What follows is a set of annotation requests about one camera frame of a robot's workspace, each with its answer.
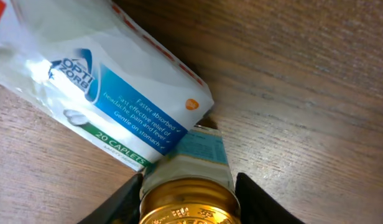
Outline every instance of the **orange logo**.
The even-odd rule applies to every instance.
[[[197,101],[193,100],[193,99],[188,99],[186,101],[186,109],[188,110],[195,110],[198,108],[198,103]]]

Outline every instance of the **wood grain surface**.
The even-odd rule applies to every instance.
[[[383,0],[118,2],[209,84],[234,175],[306,223],[383,223]],[[0,223],[76,223],[132,174],[0,86]]]

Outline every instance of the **blue label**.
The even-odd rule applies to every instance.
[[[175,157],[177,154],[225,165],[228,164],[222,138],[194,130],[190,130],[185,137],[180,140],[176,148],[168,155],[168,158]]]
[[[85,98],[139,139],[165,155],[187,133],[187,130],[155,106],[130,84],[103,64],[92,64],[88,49],[76,50],[77,58],[52,62],[52,69],[61,70]]]

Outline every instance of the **painkiller packaging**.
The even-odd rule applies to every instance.
[[[108,0],[0,0],[0,84],[134,170],[213,106],[207,84]]]

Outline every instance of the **gold metal cap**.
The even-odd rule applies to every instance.
[[[146,194],[140,224],[240,224],[236,196],[216,182],[184,178]]]

